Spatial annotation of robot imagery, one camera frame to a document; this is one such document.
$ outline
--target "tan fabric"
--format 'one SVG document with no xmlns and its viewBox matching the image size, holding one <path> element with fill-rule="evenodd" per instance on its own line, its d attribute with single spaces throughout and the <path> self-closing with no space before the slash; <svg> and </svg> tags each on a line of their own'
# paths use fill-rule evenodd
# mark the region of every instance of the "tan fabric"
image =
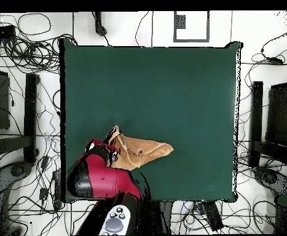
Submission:
<svg viewBox="0 0 287 236">
<path fill-rule="evenodd" d="M 109 135 L 112 135 L 109 144 L 116 146 L 120 151 L 117 160 L 111 165 L 113 168 L 133 170 L 173 151 L 167 143 L 124 136 L 117 125 L 109 132 Z"/>
</svg>

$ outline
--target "button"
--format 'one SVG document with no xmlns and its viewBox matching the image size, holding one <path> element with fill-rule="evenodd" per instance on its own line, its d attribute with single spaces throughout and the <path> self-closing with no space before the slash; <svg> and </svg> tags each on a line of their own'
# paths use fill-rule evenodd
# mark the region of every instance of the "button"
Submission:
<svg viewBox="0 0 287 236">
<path fill-rule="evenodd" d="M 105 229 L 108 232 L 120 232 L 124 228 L 122 221 L 118 218 L 111 218 L 106 221 Z"/>
</svg>

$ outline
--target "cable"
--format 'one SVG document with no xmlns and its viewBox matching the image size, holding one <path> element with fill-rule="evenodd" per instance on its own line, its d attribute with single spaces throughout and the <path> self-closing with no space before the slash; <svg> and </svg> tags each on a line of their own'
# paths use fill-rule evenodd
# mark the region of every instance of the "cable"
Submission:
<svg viewBox="0 0 287 236">
<path fill-rule="evenodd" d="M 70 203 L 70 236 L 72 235 L 72 203 Z"/>
<path fill-rule="evenodd" d="M 152 11 L 152 21 L 151 21 L 151 24 L 152 24 L 152 28 L 151 28 L 151 47 L 153 47 L 153 19 L 154 19 L 154 11 Z"/>
<path fill-rule="evenodd" d="M 74 235 L 74 224 L 75 224 L 76 222 L 78 222 L 79 220 L 81 220 L 81 219 L 83 218 L 83 216 L 87 213 L 88 209 L 89 209 L 90 207 L 94 206 L 94 205 L 95 205 L 95 204 L 89 205 L 89 206 L 85 209 L 83 215 L 80 216 L 78 219 L 76 219 L 76 220 L 73 222 L 73 229 L 72 229 L 71 235 Z"/>
<path fill-rule="evenodd" d="M 18 132 L 20 133 L 20 136 L 23 137 L 23 135 L 22 135 L 22 133 L 21 133 L 21 130 L 20 130 L 20 128 L 18 127 L 17 121 L 15 120 L 15 117 L 11 114 L 11 112 L 5 110 L 5 109 L 2 108 L 2 107 L 0 107 L 0 109 L 2 109 L 3 111 L 5 111 L 6 113 L 8 113 L 8 114 L 13 118 L 13 120 L 14 120 L 14 122 L 15 122 L 17 128 L 18 128 Z"/>
<path fill-rule="evenodd" d="M 42 229 L 41 234 L 40 234 L 39 236 L 42 236 L 42 235 L 45 234 L 45 233 L 48 234 L 49 231 L 51 230 L 51 228 L 53 228 L 53 227 L 56 225 L 56 223 L 60 220 L 62 214 L 63 214 L 63 212 L 62 212 L 59 216 L 54 217 L 54 218 Z M 56 223 L 55 223 L 53 226 L 50 226 L 49 230 L 47 230 L 47 231 L 44 232 L 44 230 L 47 228 L 47 226 L 48 226 L 49 224 L 52 224 L 53 221 L 56 220 L 56 219 L 57 219 Z"/>
<path fill-rule="evenodd" d="M 52 104 L 55 108 L 57 109 L 60 109 L 59 107 L 57 107 L 57 105 L 55 104 L 55 96 L 56 94 L 59 92 L 60 90 L 57 90 L 54 94 L 53 94 L 53 97 L 52 97 Z"/>
<path fill-rule="evenodd" d="M 179 231 L 178 231 L 178 234 L 181 233 L 181 225 L 182 225 L 182 224 L 184 225 L 184 227 L 185 227 L 185 229 L 186 229 L 185 234 L 187 234 L 187 231 L 189 231 L 188 234 L 190 234 L 191 231 L 202 230 L 202 229 L 205 229 L 206 232 L 207 232 L 207 234 L 210 234 L 209 231 L 207 230 L 207 228 L 209 228 L 210 226 L 209 226 L 208 224 L 207 224 L 207 225 L 204 225 L 204 224 L 201 222 L 201 220 L 200 220 L 198 217 L 196 217 L 196 215 L 195 215 L 195 213 L 194 213 L 195 211 L 197 211 L 197 205 L 196 205 L 196 203 L 195 203 L 195 202 L 192 202 L 193 205 L 192 205 L 191 208 L 187 208 L 187 207 L 186 207 L 186 203 L 187 203 L 187 201 L 183 201 L 183 205 L 182 205 L 182 207 L 181 207 L 181 212 L 180 212 L 180 214 L 179 214 L 179 215 L 180 215 L 180 220 L 176 222 L 176 223 L 179 223 Z M 184 208 L 188 210 L 188 213 L 183 216 L 183 209 L 184 209 Z M 192 222 L 188 222 L 188 221 L 187 221 L 187 220 L 188 220 L 188 217 L 190 217 L 190 216 L 193 218 Z M 195 228 L 195 229 L 194 229 L 195 220 L 197 220 L 197 221 L 201 224 L 202 227 L 199 227 L 199 228 Z"/>
<path fill-rule="evenodd" d="M 225 227 L 228 227 L 228 228 L 229 228 L 229 234 L 230 234 L 230 230 L 231 230 L 231 229 L 236 230 L 236 231 L 239 232 L 240 234 L 242 234 L 242 232 L 243 232 L 244 234 L 247 234 L 245 231 L 236 229 L 236 228 L 231 227 L 231 226 L 225 226 Z"/>
<path fill-rule="evenodd" d="M 66 225 L 66 213 L 64 213 L 64 222 L 65 222 L 66 233 L 67 233 L 68 236 L 71 236 L 71 231 L 70 231 L 70 233 L 69 233 L 68 230 L 67 230 L 67 225 Z"/>
<path fill-rule="evenodd" d="M 1 161 L 1 159 L 3 159 L 3 157 L 4 157 L 5 155 L 10 154 L 10 153 L 11 153 L 11 152 L 5 153 L 2 157 L 0 157 L 0 161 Z"/>
<path fill-rule="evenodd" d="M 277 62 L 277 63 L 282 63 L 282 64 L 284 63 L 283 61 L 279 61 L 279 59 L 278 59 L 277 57 L 269 58 L 269 57 L 267 57 L 267 56 L 264 55 L 264 47 L 265 47 L 268 43 L 270 43 L 270 42 L 272 42 L 272 41 L 274 41 L 274 40 L 277 40 L 277 39 L 279 39 L 279 38 L 281 38 L 281 37 L 284 37 L 284 36 L 287 36 L 287 33 L 283 33 L 282 35 L 277 36 L 277 37 L 275 37 L 275 38 L 273 38 L 273 39 L 267 41 L 267 42 L 262 46 L 262 48 L 261 48 L 261 54 L 262 54 L 262 56 L 263 56 L 266 60 L 270 61 L 271 63 L 275 63 L 275 62 Z"/>
<path fill-rule="evenodd" d="M 24 33 L 20 29 L 20 20 L 23 17 L 30 15 L 42 15 L 45 17 L 49 23 L 49 28 L 40 33 Z M 0 52 L 3 50 L 4 53 L 2 53 L 2 55 L 6 55 L 14 64 L 13 66 L 6 65 L 8 68 L 17 67 L 23 73 L 26 73 L 26 71 L 22 71 L 20 68 L 34 69 L 35 72 L 49 71 L 51 73 L 59 74 L 59 53 L 55 49 L 55 45 L 57 45 L 59 48 L 60 39 L 69 39 L 73 44 L 77 45 L 76 40 L 70 34 L 62 34 L 61 36 L 42 41 L 32 41 L 28 38 L 28 36 L 41 35 L 50 31 L 51 24 L 47 16 L 40 13 L 25 14 L 22 15 L 18 21 L 13 15 L 0 16 L 13 17 L 15 20 L 15 25 L 3 22 L 0 22 L 0 25 L 13 25 L 18 30 L 18 36 L 15 36 L 9 41 L 0 42 Z"/>
<path fill-rule="evenodd" d="M 12 96 L 11 93 L 4 94 L 2 97 L 5 97 L 5 96 L 7 96 L 7 95 L 10 95 L 10 96 L 11 96 L 11 98 L 12 98 L 11 106 L 14 107 L 14 99 L 13 99 L 13 96 Z"/>
<path fill-rule="evenodd" d="M 273 203 L 271 203 L 271 202 L 269 202 L 269 201 L 266 201 L 266 200 L 258 201 L 258 202 L 256 202 L 256 203 L 253 205 L 253 219 L 254 219 L 254 224 L 256 225 L 257 229 L 258 229 L 262 234 L 264 234 L 263 231 L 260 230 L 259 226 L 257 225 L 256 214 L 255 214 L 255 212 L 254 212 L 255 207 L 256 207 L 258 204 L 260 204 L 260 203 L 268 203 L 268 204 L 272 205 L 274 208 L 276 208 L 276 207 L 275 207 L 275 205 L 274 205 Z"/>
<path fill-rule="evenodd" d="M 142 19 L 141 19 L 140 22 L 139 22 L 138 28 L 136 29 L 136 35 L 138 34 L 140 24 L 141 24 L 142 20 L 145 18 L 145 16 L 142 17 Z"/>
</svg>

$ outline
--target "green table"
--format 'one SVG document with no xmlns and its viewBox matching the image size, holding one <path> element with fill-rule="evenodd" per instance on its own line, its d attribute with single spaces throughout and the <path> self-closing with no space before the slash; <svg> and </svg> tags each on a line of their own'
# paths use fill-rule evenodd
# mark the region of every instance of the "green table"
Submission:
<svg viewBox="0 0 287 236">
<path fill-rule="evenodd" d="M 174 151 L 133 170 L 153 200 L 232 197 L 236 61 L 226 48 L 74 46 L 65 41 L 66 169 L 114 125 Z"/>
</svg>

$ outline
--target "wire bundle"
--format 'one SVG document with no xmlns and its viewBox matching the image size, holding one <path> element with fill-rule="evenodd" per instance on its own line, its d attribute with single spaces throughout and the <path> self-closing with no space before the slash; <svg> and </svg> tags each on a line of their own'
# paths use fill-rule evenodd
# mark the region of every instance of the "wire bundle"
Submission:
<svg viewBox="0 0 287 236">
<path fill-rule="evenodd" d="M 204 229 L 208 235 L 210 235 L 208 228 L 210 227 L 208 224 L 208 221 L 205 217 L 200 217 L 202 215 L 200 209 L 199 209 L 199 202 L 194 201 L 192 202 L 191 208 L 188 208 L 186 206 L 188 201 L 183 201 L 183 205 L 181 207 L 180 212 L 180 219 L 179 221 L 171 221 L 171 223 L 179 223 L 179 229 L 178 229 L 178 235 L 181 234 L 181 228 L 182 225 L 185 228 L 185 235 L 190 234 L 192 231 L 202 230 Z M 183 209 L 187 210 L 187 214 L 183 214 Z M 195 223 L 199 223 L 200 227 L 194 228 Z"/>
<path fill-rule="evenodd" d="M 32 15 L 41 15 L 45 17 L 49 23 L 49 28 L 43 32 L 29 34 L 22 31 L 20 22 L 24 17 Z M 6 22 L 0 22 L 1 25 L 13 25 L 18 36 L 12 39 L 0 41 L 0 57 L 7 57 L 14 64 L 7 66 L 9 68 L 16 67 L 21 72 L 27 73 L 26 70 L 38 73 L 40 71 L 48 71 L 50 73 L 59 74 L 59 40 L 69 39 L 73 44 L 77 45 L 76 40 L 70 34 L 62 34 L 61 36 L 53 37 L 42 41 L 32 41 L 29 36 L 42 35 L 48 33 L 51 29 L 49 18 L 40 13 L 24 14 L 18 20 L 13 15 L 0 15 L 3 17 L 13 17 L 15 25 Z"/>
</svg>

